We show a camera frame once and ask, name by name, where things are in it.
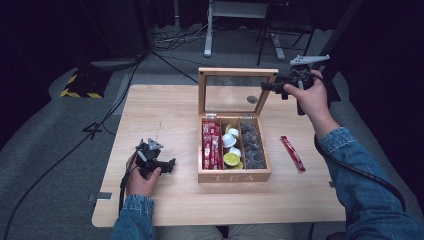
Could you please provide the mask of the wooden tea box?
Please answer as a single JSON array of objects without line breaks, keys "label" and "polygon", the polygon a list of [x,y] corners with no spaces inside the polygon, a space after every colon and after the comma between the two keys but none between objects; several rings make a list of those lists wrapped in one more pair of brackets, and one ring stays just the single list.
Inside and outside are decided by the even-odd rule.
[{"label": "wooden tea box", "polygon": [[[198,115],[199,115],[199,160],[198,181],[200,183],[235,183],[265,182],[272,173],[272,168],[265,144],[264,131],[260,114],[267,101],[269,92],[261,89],[262,82],[274,83],[278,71],[276,69],[255,68],[211,68],[201,67],[198,70]],[[247,97],[258,98],[256,104],[250,104]],[[220,127],[222,168],[220,170],[204,170],[202,161],[202,123],[215,121]],[[256,125],[265,157],[265,169],[248,169],[242,140],[241,122],[252,122]],[[241,151],[240,162],[243,169],[234,169],[226,165],[223,156],[229,152],[222,142],[222,136],[228,124],[239,131],[234,146]]]}]

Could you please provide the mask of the stack of red sachets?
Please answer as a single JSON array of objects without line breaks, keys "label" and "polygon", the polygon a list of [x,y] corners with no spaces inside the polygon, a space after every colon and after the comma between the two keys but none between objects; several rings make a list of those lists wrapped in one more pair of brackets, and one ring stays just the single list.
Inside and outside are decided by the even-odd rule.
[{"label": "stack of red sachets", "polygon": [[220,127],[215,121],[202,123],[202,161],[204,170],[222,168]]}]

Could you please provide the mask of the white desk frame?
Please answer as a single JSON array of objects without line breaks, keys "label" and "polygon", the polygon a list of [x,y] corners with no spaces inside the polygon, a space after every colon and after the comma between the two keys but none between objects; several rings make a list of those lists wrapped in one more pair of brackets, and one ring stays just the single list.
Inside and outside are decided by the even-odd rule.
[{"label": "white desk frame", "polygon": [[203,55],[212,55],[213,21],[217,17],[264,19],[267,3],[249,3],[247,0],[208,0],[207,33]]}]

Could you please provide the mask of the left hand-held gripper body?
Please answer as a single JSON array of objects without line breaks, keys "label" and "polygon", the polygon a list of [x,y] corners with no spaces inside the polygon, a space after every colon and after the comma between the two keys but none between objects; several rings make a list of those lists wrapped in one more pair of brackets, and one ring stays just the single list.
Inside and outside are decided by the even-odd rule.
[{"label": "left hand-held gripper body", "polygon": [[142,176],[148,176],[156,168],[162,168],[163,163],[157,160],[162,145],[149,138],[148,142],[141,140],[136,147],[136,164]]}]

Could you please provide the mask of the black chair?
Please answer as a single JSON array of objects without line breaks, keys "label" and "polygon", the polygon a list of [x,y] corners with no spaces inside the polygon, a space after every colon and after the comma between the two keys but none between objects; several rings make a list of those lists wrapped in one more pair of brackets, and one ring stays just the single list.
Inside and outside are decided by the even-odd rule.
[{"label": "black chair", "polygon": [[261,62],[267,35],[271,37],[277,49],[282,49],[280,43],[275,43],[280,34],[297,36],[292,48],[307,34],[308,40],[303,50],[303,55],[306,55],[314,32],[315,20],[306,0],[271,0],[266,7],[263,25],[256,37],[256,40],[260,41],[257,64]]}]

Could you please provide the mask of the person's left hand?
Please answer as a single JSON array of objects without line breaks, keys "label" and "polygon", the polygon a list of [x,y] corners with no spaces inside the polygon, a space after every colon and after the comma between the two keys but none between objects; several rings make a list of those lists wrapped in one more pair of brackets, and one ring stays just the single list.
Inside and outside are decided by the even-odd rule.
[{"label": "person's left hand", "polygon": [[151,197],[153,195],[156,183],[161,175],[161,169],[156,168],[148,179],[141,176],[137,170],[136,163],[129,158],[126,166],[130,168],[131,173],[126,184],[126,195],[141,195]]}]

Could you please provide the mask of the black slanted stand post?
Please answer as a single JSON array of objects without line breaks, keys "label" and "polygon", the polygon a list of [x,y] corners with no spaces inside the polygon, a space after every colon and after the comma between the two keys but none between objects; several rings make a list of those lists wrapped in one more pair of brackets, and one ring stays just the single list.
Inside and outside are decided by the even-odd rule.
[{"label": "black slanted stand post", "polygon": [[351,31],[351,22],[355,18],[364,0],[350,0],[350,4],[336,26],[333,34],[320,52],[321,55],[329,55],[330,60],[325,63],[322,73],[329,78],[338,72],[345,55],[345,45],[348,33]]}]

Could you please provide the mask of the person's leg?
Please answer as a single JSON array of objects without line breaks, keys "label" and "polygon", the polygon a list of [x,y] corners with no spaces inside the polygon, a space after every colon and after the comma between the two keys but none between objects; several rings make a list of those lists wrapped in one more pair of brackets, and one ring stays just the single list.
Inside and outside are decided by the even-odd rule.
[{"label": "person's leg", "polygon": [[291,224],[242,224],[228,227],[230,240],[296,240]]},{"label": "person's leg", "polygon": [[215,226],[167,226],[156,227],[157,240],[222,240],[223,235]]}]

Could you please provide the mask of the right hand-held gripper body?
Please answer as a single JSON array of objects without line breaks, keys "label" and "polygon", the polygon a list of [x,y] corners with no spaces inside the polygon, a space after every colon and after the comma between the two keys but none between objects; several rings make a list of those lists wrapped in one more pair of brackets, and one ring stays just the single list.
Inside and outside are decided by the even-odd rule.
[{"label": "right hand-held gripper body", "polygon": [[303,77],[288,85],[288,94],[296,98],[299,115],[328,116],[326,84],[318,70],[302,69]]}]

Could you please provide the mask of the person's right leg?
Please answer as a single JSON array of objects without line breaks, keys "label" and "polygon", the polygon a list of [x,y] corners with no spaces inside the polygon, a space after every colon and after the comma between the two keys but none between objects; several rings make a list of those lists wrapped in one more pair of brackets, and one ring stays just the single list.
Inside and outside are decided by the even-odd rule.
[{"label": "person's right leg", "polygon": [[291,224],[242,224],[228,227],[230,240],[296,240]]}]

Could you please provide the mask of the person's right hand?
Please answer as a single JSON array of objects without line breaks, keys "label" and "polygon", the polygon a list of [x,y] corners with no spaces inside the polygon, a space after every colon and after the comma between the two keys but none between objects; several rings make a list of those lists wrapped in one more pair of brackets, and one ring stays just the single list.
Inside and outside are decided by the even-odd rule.
[{"label": "person's right hand", "polygon": [[289,84],[285,84],[283,89],[293,95],[299,102],[300,107],[308,116],[317,139],[321,139],[340,127],[330,113],[327,102],[327,90],[324,83],[320,80],[322,74],[317,70],[312,70],[314,85],[302,90]]}]

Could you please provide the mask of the person's left leg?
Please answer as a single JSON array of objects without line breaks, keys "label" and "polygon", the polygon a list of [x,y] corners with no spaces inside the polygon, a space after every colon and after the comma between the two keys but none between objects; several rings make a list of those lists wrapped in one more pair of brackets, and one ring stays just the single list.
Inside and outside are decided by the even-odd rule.
[{"label": "person's left leg", "polygon": [[215,226],[167,226],[156,227],[157,240],[222,240],[223,235]]}]

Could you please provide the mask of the single red stick packet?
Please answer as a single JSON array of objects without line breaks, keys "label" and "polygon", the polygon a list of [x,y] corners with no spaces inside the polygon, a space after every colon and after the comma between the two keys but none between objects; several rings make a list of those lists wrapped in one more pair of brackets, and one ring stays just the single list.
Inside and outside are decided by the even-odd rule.
[{"label": "single red stick packet", "polygon": [[287,149],[289,155],[291,156],[292,160],[296,164],[298,170],[301,171],[301,172],[305,172],[306,168],[304,167],[301,158],[297,154],[296,150],[294,149],[294,147],[292,146],[292,144],[288,140],[288,138],[286,136],[282,136],[281,141],[283,142],[284,146],[286,147],[286,149]]}]

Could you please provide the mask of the pile of dark tea bags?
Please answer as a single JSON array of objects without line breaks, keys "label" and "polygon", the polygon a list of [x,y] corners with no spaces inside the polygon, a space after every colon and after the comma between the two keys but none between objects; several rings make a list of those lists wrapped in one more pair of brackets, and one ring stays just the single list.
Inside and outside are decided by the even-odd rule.
[{"label": "pile of dark tea bags", "polygon": [[247,168],[265,169],[265,157],[256,125],[252,122],[242,121],[241,130]]}]

